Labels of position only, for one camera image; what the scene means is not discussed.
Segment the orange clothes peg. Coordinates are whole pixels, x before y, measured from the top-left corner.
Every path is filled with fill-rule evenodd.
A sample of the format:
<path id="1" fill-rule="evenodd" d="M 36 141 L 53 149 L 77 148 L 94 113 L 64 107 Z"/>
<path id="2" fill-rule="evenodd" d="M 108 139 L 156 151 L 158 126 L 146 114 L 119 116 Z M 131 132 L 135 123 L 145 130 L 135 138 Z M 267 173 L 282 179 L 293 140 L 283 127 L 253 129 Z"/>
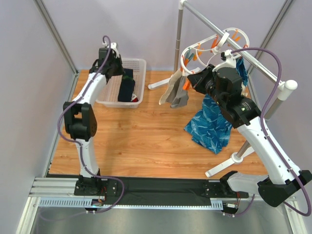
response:
<path id="1" fill-rule="evenodd" d="M 185 81 L 184 85 L 183 85 L 183 90 L 188 91 L 192 88 L 191 83 L 187 80 Z"/>

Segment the cream beige sock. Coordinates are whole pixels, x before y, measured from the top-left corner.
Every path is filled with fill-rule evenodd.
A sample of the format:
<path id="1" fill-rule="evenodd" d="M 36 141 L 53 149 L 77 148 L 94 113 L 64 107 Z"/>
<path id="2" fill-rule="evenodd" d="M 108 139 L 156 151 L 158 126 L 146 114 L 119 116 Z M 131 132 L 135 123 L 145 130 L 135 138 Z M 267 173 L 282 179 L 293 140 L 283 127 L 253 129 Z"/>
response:
<path id="1" fill-rule="evenodd" d="M 180 84 L 180 79 L 182 77 L 182 72 L 180 70 L 176 71 L 171 78 L 169 79 L 167 90 L 159 99 L 159 105 L 162 105 L 167 102 L 170 94 L 174 91 L 174 88 L 178 88 Z"/>

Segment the dark navy sock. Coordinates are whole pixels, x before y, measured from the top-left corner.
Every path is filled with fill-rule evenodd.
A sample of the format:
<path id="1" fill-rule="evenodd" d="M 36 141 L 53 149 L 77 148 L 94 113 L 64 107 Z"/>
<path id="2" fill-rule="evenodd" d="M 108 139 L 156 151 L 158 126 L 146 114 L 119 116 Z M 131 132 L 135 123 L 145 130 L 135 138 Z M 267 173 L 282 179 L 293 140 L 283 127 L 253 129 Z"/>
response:
<path id="1" fill-rule="evenodd" d="M 124 74 L 121 78 L 119 94 L 117 100 L 119 102 L 131 102 L 135 87 L 133 69 L 124 69 Z"/>

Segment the white round clip hanger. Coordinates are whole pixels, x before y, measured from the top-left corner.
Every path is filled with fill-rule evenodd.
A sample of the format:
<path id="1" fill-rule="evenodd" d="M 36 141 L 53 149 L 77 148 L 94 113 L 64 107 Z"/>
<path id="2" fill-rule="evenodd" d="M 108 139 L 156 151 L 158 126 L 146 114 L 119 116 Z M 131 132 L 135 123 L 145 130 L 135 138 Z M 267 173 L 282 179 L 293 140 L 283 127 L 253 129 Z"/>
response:
<path id="1" fill-rule="evenodd" d="M 243 42 L 243 48 L 247 48 L 250 46 L 250 40 L 247 34 L 239 28 L 229 27 L 222 31 L 228 37 L 228 39 L 232 39 L 234 42 Z M 183 75 L 185 74 L 194 74 L 195 72 L 190 71 L 187 68 L 187 65 L 191 61 L 197 61 L 203 67 L 206 67 L 208 63 L 204 63 L 200 56 L 202 54 L 211 53 L 211 57 L 214 55 L 221 53 L 224 50 L 228 50 L 230 48 L 230 44 L 226 42 L 224 36 L 219 36 L 218 34 L 214 34 L 208 38 L 205 38 L 199 42 L 196 42 L 193 45 L 188 46 L 183 50 L 180 56 L 180 71 Z"/>

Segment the grey sock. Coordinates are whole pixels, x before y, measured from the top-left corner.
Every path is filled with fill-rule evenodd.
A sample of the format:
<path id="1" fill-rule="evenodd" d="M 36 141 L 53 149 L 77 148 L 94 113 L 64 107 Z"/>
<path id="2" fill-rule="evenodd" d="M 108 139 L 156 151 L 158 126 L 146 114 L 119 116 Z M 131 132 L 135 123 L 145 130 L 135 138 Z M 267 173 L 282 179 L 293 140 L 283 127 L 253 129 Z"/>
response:
<path id="1" fill-rule="evenodd" d="M 171 108 L 180 108 L 187 105 L 189 96 L 188 91 L 183 89 L 185 81 L 186 81 L 185 77 L 180 78 L 175 97 L 170 105 Z"/>

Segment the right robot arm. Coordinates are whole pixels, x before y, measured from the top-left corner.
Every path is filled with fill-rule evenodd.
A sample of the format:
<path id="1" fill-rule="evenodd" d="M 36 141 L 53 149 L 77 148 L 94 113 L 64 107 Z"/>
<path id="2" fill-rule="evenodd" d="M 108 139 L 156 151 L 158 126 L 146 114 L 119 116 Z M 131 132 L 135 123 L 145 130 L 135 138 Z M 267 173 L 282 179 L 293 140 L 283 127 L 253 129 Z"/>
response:
<path id="1" fill-rule="evenodd" d="M 191 86 L 209 95 L 219 106 L 223 117 L 247 140 L 261 159 L 268 175 L 247 175 L 231 171 L 221 178 L 235 192 L 261 196 L 270 206 L 277 207 L 312 179 L 308 170 L 296 166 L 278 145 L 257 105 L 242 93 L 242 78 L 235 68 L 214 71 L 209 65 L 197 74 L 188 75 Z"/>

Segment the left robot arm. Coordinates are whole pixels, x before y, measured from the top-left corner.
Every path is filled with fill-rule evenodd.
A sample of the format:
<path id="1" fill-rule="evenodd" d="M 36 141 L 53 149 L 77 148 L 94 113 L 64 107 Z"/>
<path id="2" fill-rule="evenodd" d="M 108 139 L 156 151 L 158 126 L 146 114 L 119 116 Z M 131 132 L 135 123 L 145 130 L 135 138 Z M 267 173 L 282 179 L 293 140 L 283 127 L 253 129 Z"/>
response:
<path id="1" fill-rule="evenodd" d="M 80 174 L 74 195 L 104 196 L 105 184 L 100 177 L 93 141 L 97 132 L 93 105 L 109 79 L 123 73 L 122 60 L 117 48 L 100 48 L 98 59 L 89 70 L 84 87 L 73 101 L 63 105 L 65 131 L 70 135 L 69 141 L 76 145 L 80 162 Z"/>

